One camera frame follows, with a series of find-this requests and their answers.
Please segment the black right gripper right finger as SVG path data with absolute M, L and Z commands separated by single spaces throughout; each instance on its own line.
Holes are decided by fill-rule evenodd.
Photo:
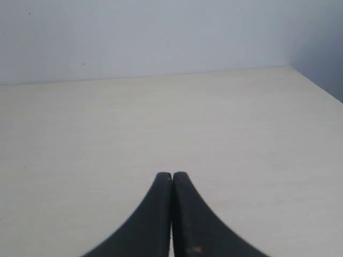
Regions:
M 186 172 L 173 175 L 171 224 L 175 256 L 265 256 L 222 222 Z

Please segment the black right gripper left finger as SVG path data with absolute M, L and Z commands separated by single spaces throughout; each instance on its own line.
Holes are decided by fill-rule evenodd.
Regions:
M 150 189 L 130 217 L 84 256 L 168 256 L 171 180 L 170 173 L 157 173 Z

